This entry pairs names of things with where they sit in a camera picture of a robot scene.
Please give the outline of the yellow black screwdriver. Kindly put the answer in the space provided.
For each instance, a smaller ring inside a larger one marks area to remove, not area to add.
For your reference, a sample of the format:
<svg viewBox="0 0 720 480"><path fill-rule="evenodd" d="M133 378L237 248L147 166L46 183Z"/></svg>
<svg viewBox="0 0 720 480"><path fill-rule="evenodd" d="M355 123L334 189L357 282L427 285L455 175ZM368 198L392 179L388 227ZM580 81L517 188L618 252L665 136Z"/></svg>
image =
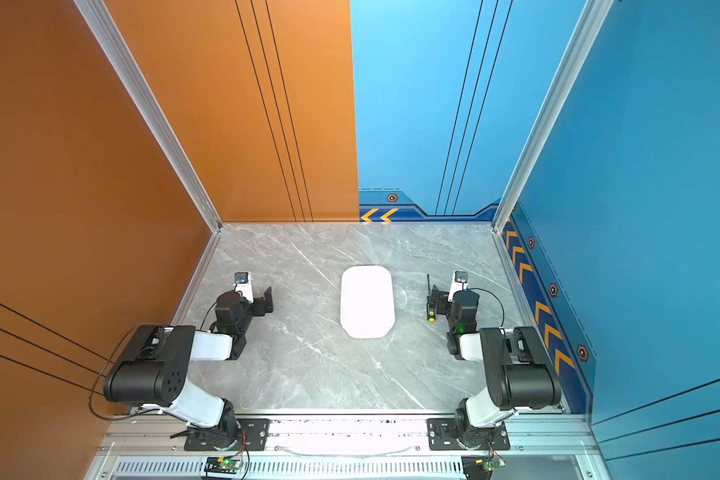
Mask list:
<svg viewBox="0 0 720 480"><path fill-rule="evenodd" d="M436 298L433 293L430 275L427 275L427 318L429 322L436 321Z"/></svg>

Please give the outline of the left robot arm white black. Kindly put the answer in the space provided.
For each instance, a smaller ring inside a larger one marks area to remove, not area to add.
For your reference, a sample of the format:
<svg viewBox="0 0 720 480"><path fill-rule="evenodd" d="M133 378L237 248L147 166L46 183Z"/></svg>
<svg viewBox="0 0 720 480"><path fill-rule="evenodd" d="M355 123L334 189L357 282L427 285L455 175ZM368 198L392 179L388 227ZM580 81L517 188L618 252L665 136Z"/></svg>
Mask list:
<svg viewBox="0 0 720 480"><path fill-rule="evenodd" d="M274 311L272 290L255 297L248 284L221 294L216 320L208 330L144 324L136 327L103 384L111 403L142 407L182 421L176 438L187 451L262 451L270 421L239 419L233 403L212 395L188 379L192 362L228 362L240 358L255 317Z"/></svg>

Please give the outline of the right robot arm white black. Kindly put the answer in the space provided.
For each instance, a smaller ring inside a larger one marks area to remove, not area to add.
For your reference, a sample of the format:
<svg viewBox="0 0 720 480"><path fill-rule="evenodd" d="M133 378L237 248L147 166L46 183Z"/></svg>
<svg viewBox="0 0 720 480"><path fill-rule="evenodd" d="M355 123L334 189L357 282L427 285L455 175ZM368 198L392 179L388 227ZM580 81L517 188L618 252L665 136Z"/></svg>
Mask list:
<svg viewBox="0 0 720 480"><path fill-rule="evenodd" d="M466 449L491 449L504 423L519 411L560 403L563 392L537 330L477 326L479 294L466 289L446 296L449 353L483 366L485 386L463 399L454 413L454 437Z"/></svg>

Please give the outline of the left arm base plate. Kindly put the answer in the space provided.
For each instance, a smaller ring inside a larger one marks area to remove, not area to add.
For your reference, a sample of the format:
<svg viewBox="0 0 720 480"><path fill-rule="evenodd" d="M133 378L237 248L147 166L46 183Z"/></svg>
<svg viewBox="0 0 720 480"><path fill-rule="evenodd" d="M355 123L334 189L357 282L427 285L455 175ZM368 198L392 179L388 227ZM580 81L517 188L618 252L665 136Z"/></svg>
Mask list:
<svg viewBox="0 0 720 480"><path fill-rule="evenodd" d="M234 453L241 449L259 452L265 449L271 421L267 418L238 418L232 427L190 428L186 451L219 451Z"/></svg>

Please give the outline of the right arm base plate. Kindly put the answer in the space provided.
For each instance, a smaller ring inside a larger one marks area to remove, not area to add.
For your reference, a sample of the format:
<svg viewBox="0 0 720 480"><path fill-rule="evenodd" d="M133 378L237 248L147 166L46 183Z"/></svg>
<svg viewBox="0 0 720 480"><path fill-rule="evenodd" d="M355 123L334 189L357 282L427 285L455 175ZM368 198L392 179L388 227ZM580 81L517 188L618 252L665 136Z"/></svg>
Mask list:
<svg viewBox="0 0 720 480"><path fill-rule="evenodd" d="M452 418L428 418L426 420L429 449L509 451L511 444L504 425L490 428L476 428L465 424L459 426Z"/></svg>

